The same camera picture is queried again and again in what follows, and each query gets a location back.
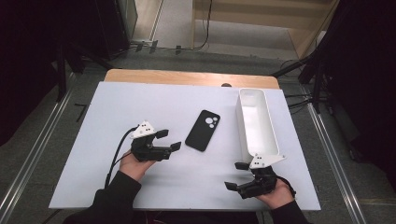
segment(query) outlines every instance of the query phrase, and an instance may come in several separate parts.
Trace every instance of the black cable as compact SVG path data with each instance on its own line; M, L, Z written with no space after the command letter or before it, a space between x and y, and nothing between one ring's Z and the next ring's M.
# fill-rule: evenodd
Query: black cable
M210 0L210 5L209 5L209 10L207 13L207 20L206 20L206 38L204 43L200 46L200 47L196 47L193 49L188 49L188 48L184 48L184 49L172 49L172 48L161 48L161 47L155 47L154 49L171 49L171 50L200 50L204 47L204 45L207 43L207 39L209 38L209 24L210 24L210 15L212 14L212 4L213 4L213 0Z
M82 110L79 113L79 116L78 116L78 118L76 120L76 122L79 122L81 120L82 116L84 115L85 110L87 110L87 105L75 104L75 106L82 106Z
M298 60L296 63L292 63L291 65L289 65L283 69L280 69L279 71L274 72L273 74L270 74L269 76L279 78L279 77L287 74L288 72L291 72L292 70L299 68L302 65L307 64L313 58L314 54L315 54L315 51L312 52L310 55L306 56L305 58Z
M311 103L311 99L301 101L300 103L288 105L288 107L289 107L289 109L293 109L295 107L298 107L298 106L301 106L301 105L305 105L305 104L309 104L309 103Z
M190 49L190 48L173 49L173 48L143 46L143 48L149 48L149 49L170 49L170 50L186 50L186 51L195 51L195 50L200 50L200 49L202 49L202 48L204 47L204 45L206 45L207 40L208 40L208 38L209 38L209 24L210 24L210 16L211 16L211 14L212 14L212 4L213 4L213 0L210 0L209 10L208 10L207 19L206 19L206 38L205 38L205 42L204 42L200 47L196 47L196 48L193 48L193 49ZM136 47L132 47L132 48L126 49L126 50L124 50L123 52L119 52L119 53L114 54L114 55L116 55L116 58L118 58L122 53L127 52L127 51L129 51L129 50L131 50L131 49L136 49Z
M293 60L287 60L287 61L285 61L285 62L283 62L280 66L279 66L279 70L282 70L282 67L283 67L283 65L285 65L285 63L288 63L288 62L291 62L291 61L293 61Z
M119 163L119 161L121 161L122 159L124 159L125 157L127 157L127 156L129 156L129 155L131 155L131 154L132 154L132 152L128 152L127 154L123 155L121 158L119 158L119 159L114 163L114 165L116 165L117 163Z
M209 35L209 29L205 27L204 21L205 21L205 20L202 19L202 26L203 26L204 30L206 31L206 36L209 37L209 36L208 36L208 35ZM207 44L207 49L206 49L206 50L208 50L208 49L210 48L210 45L209 45L209 43L207 43L207 40L206 40L206 44Z
M55 210L55 212L53 212L49 217L47 217L47 219L44 220L42 224L47 224L53 217L56 216L56 214L58 214L61 211L62 211L62 209Z
M298 109L298 110L296 110L296 111L294 111L294 112L290 112L290 114L291 114L291 115L297 114L298 112L302 111L302 110L305 108L306 105L308 105L308 104L301 105L300 109Z
M299 96L311 96L311 95L312 95L312 93L307 93L307 94L293 94L293 95L285 94L285 98L299 97Z
M121 139L121 141L120 141L120 143L119 143L119 147L117 147L116 154L114 155L113 161L111 162L110 171L108 172L108 174L107 174L107 176L106 176L105 189L108 187L108 184L109 184L109 182L110 182L110 177L111 177L111 173L113 172L114 166L117 164L117 162L120 161L120 159L117 160L117 161L116 161L116 159L117 159L117 157L119 156L120 148L121 148L121 146L122 146L123 141L125 140L126 136L128 136L129 133L135 131L135 130L137 129L137 127L134 127L134 128L132 128L132 129L128 130L128 132L126 132L125 135L122 137L122 139Z
M283 65L285 65L285 63L292 62L292 61L296 61L296 62L298 63L300 60L294 60L294 59L287 60L287 61L283 62L283 63L280 65L279 70L282 69L282 67L283 67Z

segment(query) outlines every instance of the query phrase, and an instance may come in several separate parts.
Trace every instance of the white plastic container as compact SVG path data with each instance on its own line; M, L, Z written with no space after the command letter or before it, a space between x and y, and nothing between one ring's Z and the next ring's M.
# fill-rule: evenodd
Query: white plastic container
M253 157L257 155L268 157L279 155L263 90L241 89L236 104L236 116L243 162L252 162Z

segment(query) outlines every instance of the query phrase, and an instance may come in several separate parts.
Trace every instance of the person's right hand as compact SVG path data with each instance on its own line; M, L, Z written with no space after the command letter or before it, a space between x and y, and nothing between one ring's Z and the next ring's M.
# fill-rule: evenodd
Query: person's right hand
M131 153L131 150L127 151L123 155L127 155ZM136 181L140 181L140 179L145 175L145 172L152 166L155 161L139 161L134 154L129 154L125 158L123 158L120 162L120 171L131 177Z
M294 201L289 186L280 179L276 180L275 189L271 193L262 194L256 198L266 203L272 210Z

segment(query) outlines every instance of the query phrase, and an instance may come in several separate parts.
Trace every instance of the wire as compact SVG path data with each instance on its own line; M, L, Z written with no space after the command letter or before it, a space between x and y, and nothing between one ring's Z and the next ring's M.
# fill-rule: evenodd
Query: wire
M304 101L301 101L300 103L288 105L288 107L289 107L289 109L293 109L293 108L299 107L301 105L309 104L309 103L311 103L311 101L312 101L312 99L304 100Z
M290 97L299 97L299 96L311 96L312 92L307 93L307 94L294 94L294 95L287 95L285 94L285 98L290 98Z
M62 211L62 209L57 209L57 210L55 210L55 212L53 212L49 217L47 217L47 219L44 220L42 224L47 224L47 223L49 223L49 221L50 221L53 217L55 217L56 214L60 213L61 211Z
M119 158L119 159L114 163L114 165L116 165L117 163L119 163L119 161L121 161L122 159L124 159L125 157L127 157L127 156L129 156L129 155L131 155L131 154L132 154L132 152L128 152L127 154L123 155L121 158Z
M204 21L205 21L205 20L202 19L202 26L203 26L203 28L204 28L204 31L206 31L206 35L208 35L209 29L207 29L207 28L205 27ZM206 44L207 44L207 49L206 49L205 51L207 51L207 50L210 48L210 45L209 45L209 43L207 43L207 40L206 40Z
M170 50L186 50L186 51L196 51L196 50L202 49L202 48L204 47L204 45L207 44L207 40L208 40L208 38L209 38L209 24L210 24L210 16L211 16L211 14L212 14L212 5L213 5L213 0L210 0L209 10L208 10L207 19L206 19L206 38L205 38L205 42L204 42L201 46L196 47L196 48L193 48L193 49L191 49L191 48L174 49L174 48L152 47L152 46L149 46L149 45L143 45L142 48L149 48L149 49L170 49ZM136 47L131 47L131 48L126 49L126 50L124 50L124 51L122 51L122 52L119 52L119 53L117 53L117 54L114 54L114 55L115 55L115 58L118 58L122 53L127 52L127 51L129 51L129 50L131 50L131 49L136 49Z
M119 143L119 146L117 147L116 154L114 155L113 162L111 162L110 171L108 172L108 174L107 174L107 176L106 176L105 189L108 187L108 184L109 184L109 182L110 182L110 177L111 177L111 173L113 172L114 166L115 166L115 165L117 164L117 162L119 162L123 157L127 156L127 155L125 155L125 156L123 156L121 159L119 159L119 160L116 161L117 157L119 156L120 148L121 148L121 146L122 146L123 141L125 140L126 136L128 136L129 133L135 131L135 130L137 129L137 127L134 127L134 128L132 128L132 129L128 130L128 132L126 132L125 135L122 137L122 139L121 139L121 141L120 141L120 143Z
M293 60L293 59L287 60L287 61L283 62L283 63L280 65L279 70L282 69L282 67L283 67L283 65L285 65L285 63L293 62L293 61L296 61L297 63L300 62L300 60Z
M291 115L297 114L298 112L300 112L301 110L303 110L307 105L308 105L308 104L301 105L300 109L298 109L298 110L296 110L296 111L294 111L294 112L290 112L290 114L291 114Z

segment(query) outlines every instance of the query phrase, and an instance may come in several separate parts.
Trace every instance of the wooden table edge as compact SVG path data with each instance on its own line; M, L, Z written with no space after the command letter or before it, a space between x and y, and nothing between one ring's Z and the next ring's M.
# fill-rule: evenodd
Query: wooden table edge
M104 81L198 86L221 86L227 83L237 88L280 89L277 79L269 76L164 70L111 69L107 71Z

